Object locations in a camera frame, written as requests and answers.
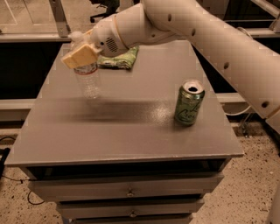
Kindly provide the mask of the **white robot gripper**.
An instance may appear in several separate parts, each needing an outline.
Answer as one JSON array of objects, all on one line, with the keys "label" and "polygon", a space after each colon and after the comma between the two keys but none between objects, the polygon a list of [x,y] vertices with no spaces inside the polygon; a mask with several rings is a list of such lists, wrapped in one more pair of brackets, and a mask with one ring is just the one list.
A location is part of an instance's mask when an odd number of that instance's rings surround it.
[{"label": "white robot gripper", "polygon": [[61,62],[70,69],[93,64],[100,54],[115,57],[128,51],[117,31],[115,15],[100,20],[93,30],[73,31],[69,38],[74,43],[86,42],[71,44],[69,52],[61,58]]}]

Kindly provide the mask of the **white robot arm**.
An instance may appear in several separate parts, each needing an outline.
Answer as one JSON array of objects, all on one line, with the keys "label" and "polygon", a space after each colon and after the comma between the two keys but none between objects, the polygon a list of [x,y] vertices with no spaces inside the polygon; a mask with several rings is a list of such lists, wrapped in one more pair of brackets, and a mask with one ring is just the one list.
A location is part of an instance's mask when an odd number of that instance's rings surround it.
[{"label": "white robot arm", "polygon": [[115,57],[133,46],[182,37],[220,73],[253,110],[280,132],[280,54],[204,10],[196,0],[140,0],[72,34],[69,68],[88,68],[99,55]]}]

